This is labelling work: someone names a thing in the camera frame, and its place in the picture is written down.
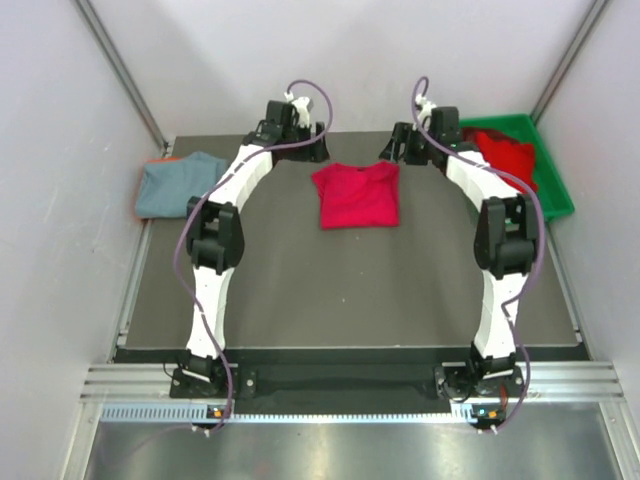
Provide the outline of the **crimson red t-shirt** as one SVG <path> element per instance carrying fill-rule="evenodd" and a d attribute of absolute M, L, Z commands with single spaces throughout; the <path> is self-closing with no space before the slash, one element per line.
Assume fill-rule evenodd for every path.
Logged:
<path fill-rule="evenodd" d="M 397 227 L 399 174 L 399 166 L 386 161 L 365 167 L 331 163 L 313 173 L 321 228 Z"/>

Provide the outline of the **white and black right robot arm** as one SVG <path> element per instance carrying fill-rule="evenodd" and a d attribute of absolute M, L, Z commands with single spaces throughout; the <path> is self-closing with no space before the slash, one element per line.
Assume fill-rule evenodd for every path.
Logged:
<path fill-rule="evenodd" d="M 533 189 L 492 166 L 465 140 L 455 107 L 438 107 L 423 96 L 413 120 L 395 124 L 381 156 L 408 165 L 432 164 L 475 207 L 473 254 L 483 275 L 478 330 L 462 377 L 464 397 L 487 396 L 521 376 L 516 366 L 515 324 L 520 299 L 544 258 L 540 202 Z"/>

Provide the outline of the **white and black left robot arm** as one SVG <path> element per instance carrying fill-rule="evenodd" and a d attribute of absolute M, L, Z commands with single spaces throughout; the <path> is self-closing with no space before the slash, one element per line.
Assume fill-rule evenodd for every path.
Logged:
<path fill-rule="evenodd" d="M 231 278 L 245 249 L 241 210 L 279 159 L 326 160 L 322 122 L 311 120 L 312 100 L 291 93 L 270 101 L 266 118 L 247 134 L 229 169 L 212 188 L 187 204 L 182 236 L 195 285 L 189 357 L 182 374 L 202 396 L 228 393 L 230 366 L 223 358 L 224 319 Z"/>

